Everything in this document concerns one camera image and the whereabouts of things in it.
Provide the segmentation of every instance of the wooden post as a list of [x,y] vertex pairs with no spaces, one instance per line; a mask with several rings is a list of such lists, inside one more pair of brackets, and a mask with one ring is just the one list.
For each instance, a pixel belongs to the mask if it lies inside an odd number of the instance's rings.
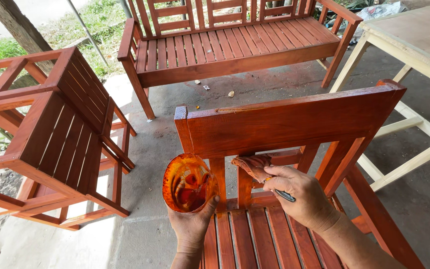
[[[28,54],[52,50],[13,0],[0,0],[0,21]],[[47,74],[54,66],[50,61],[40,62],[38,65]]]

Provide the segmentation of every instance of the wooden bench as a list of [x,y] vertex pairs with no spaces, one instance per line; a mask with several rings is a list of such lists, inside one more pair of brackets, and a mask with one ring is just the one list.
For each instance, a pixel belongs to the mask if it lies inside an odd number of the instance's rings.
[[[294,164],[307,173],[319,154],[322,162],[314,176],[329,202],[343,211],[334,193],[343,182],[361,212],[353,223],[363,233],[372,233],[379,247],[407,268],[424,268],[355,166],[405,90],[386,79],[372,88],[238,107],[190,113],[187,107],[177,107],[174,120],[183,151],[208,159],[220,186],[220,202],[208,226],[200,268],[347,268],[319,235],[285,216],[272,192],[253,193],[263,185],[253,183],[240,167],[236,168],[237,197],[226,198],[226,156],[297,146],[272,152],[273,164]],[[318,149],[328,142],[323,156]]]
[[[276,8],[266,8],[266,1],[261,0],[258,16],[254,15],[258,14],[256,0],[251,0],[249,14],[247,0],[208,0],[206,24],[202,0],[196,0],[197,27],[189,1],[184,6],[156,9],[154,3],[162,2],[167,1],[148,0],[152,32],[143,1],[136,0],[142,25],[129,1],[134,18],[126,21],[117,56],[149,119],[155,118],[148,100],[152,86],[319,59],[327,69],[322,82],[326,88],[362,21],[332,0],[294,0],[290,6]],[[318,21],[312,17],[316,2],[323,4]],[[238,6],[241,12],[214,15],[214,10]],[[323,25],[329,10],[338,15],[331,31]],[[188,19],[159,23],[160,17],[180,14],[187,14]],[[339,18],[348,21],[342,39],[336,35]],[[326,58],[332,56],[328,63]]]

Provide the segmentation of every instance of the forearm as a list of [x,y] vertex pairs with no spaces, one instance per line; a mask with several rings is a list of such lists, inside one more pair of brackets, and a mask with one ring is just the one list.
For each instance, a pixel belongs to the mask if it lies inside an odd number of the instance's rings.
[[177,254],[173,258],[171,269],[198,269],[202,259],[203,242],[197,246],[184,246],[177,243]]
[[350,269],[406,269],[364,235],[344,214],[340,214],[331,228],[318,234]]

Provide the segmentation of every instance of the wooden chair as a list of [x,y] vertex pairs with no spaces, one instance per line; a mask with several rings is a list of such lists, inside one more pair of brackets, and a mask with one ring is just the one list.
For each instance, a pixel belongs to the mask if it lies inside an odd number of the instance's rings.
[[[269,9],[266,0],[261,0],[258,17],[256,0],[251,0],[248,16],[247,0],[209,0],[206,25],[202,0],[196,0],[196,27],[191,3],[156,9],[154,3],[161,2],[167,1],[147,2],[153,33],[143,1],[136,0],[142,25],[134,3],[129,1],[134,19],[126,22],[117,56],[149,119],[155,118],[148,100],[149,87],[170,83],[320,60],[327,70],[322,82],[326,88],[362,21],[332,0],[295,0],[290,6]],[[316,2],[323,4],[318,21],[312,17]],[[214,15],[214,10],[238,6],[241,12]],[[338,15],[331,31],[324,26],[329,10]],[[187,14],[188,19],[159,23],[159,17],[179,14]],[[336,33],[342,19],[348,25],[340,39]],[[331,63],[326,61],[332,56]]]
[[[54,59],[48,76],[35,64]],[[27,176],[16,198],[0,194],[0,215],[69,230],[113,213],[128,216],[120,206],[121,181],[122,172],[134,167],[128,139],[136,133],[77,48],[3,59],[0,67],[7,67],[0,77],[0,126],[14,135],[0,156],[0,169]],[[8,91],[23,68],[40,85]],[[31,105],[26,116],[15,110],[26,105]],[[112,124],[114,113],[120,122]],[[122,149],[110,138],[111,129],[121,128]],[[108,168],[114,168],[111,200],[96,192],[99,170]],[[86,200],[104,208],[66,217],[69,205]],[[54,209],[58,217],[43,214]]]
[[191,113],[178,107],[175,124],[183,151],[208,159],[220,185],[221,199],[205,237],[201,268],[218,268],[219,260],[224,269],[235,268],[235,263],[241,269],[257,264],[273,269],[279,268],[278,262],[285,269],[346,268],[319,235],[284,214],[271,192],[252,193],[262,185],[253,183],[242,168],[237,168],[238,197],[226,198],[225,156],[300,146],[271,153],[272,161],[294,164],[307,173],[320,144],[327,142],[331,144],[315,177],[331,204],[343,211],[334,192],[344,182],[361,211],[353,219],[357,227],[373,233],[380,247],[406,267],[424,268],[355,167],[405,90],[386,79],[376,87],[335,94]]

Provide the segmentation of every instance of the chair seat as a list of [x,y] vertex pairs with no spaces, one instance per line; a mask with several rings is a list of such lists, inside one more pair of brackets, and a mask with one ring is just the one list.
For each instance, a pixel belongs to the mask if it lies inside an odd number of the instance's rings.
[[[157,40],[139,40],[135,67],[142,86],[150,87],[211,77],[215,73],[215,76],[220,76],[330,57],[339,41],[335,34],[312,17],[266,22]],[[290,51],[299,54],[295,57],[286,54]],[[251,60],[241,62],[244,58]]]
[[201,268],[236,268],[236,263],[242,269],[257,268],[257,263],[262,269],[277,269],[279,264],[290,269],[343,268],[326,242],[286,216],[279,203],[248,211],[221,212],[212,218]]

